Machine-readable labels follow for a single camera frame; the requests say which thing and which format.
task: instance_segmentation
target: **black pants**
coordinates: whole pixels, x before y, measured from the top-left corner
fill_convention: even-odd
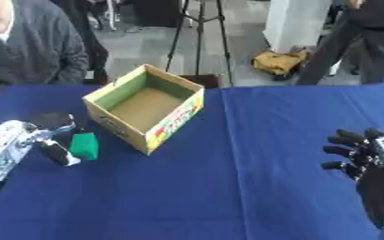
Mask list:
[[[384,28],[363,28],[344,14],[302,71],[297,84],[318,84],[330,67],[343,57],[349,46],[360,39],[362,83],[384,83]]]

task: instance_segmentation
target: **white wall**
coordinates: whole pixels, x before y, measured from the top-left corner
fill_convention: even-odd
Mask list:
[[[272,0],[266,38],[272,50],[288,53],[293,46],[314,46],[332,0]]]

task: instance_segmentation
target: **cardboard box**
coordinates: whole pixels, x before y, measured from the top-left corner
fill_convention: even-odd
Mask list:
[[[204,88],[143,65],[83,98],[101,126],[150,155],[203,107]]]

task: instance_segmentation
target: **white shirt collar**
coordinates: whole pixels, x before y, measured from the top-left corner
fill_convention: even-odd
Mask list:
[[[14,19],[15,19],[15,10],[14,10],[14,4],[13,4],[13,1],[9,1],[9,3],[11,4],[11,18],[10,18],[10,23],[6,29],[6,31],[4,31],[4,33],[1,33],[0,34],[0,40],[1,41],[4,41],[5,43],[7,43],[8,39],[10,38],[10,33],[11,33],[11,29],[13,29],[13,25],[14,25]]]

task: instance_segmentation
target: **green cube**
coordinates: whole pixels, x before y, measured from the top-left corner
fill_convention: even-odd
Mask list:
[[[74,157],[96,160],[98,156],[98,140],[95,133],[74,134],[69,151]]]

